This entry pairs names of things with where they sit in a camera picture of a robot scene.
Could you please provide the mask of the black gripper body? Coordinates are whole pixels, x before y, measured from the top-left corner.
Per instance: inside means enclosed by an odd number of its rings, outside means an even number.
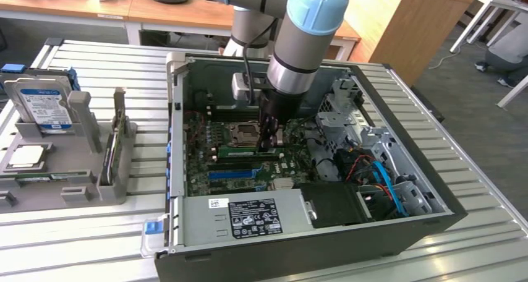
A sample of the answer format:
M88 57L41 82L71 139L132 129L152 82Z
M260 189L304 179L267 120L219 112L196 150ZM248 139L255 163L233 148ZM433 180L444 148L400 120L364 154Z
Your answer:
M284 94L277 90L264 89L259 95L259 122L277 120L285 124L296 115L304 94Z

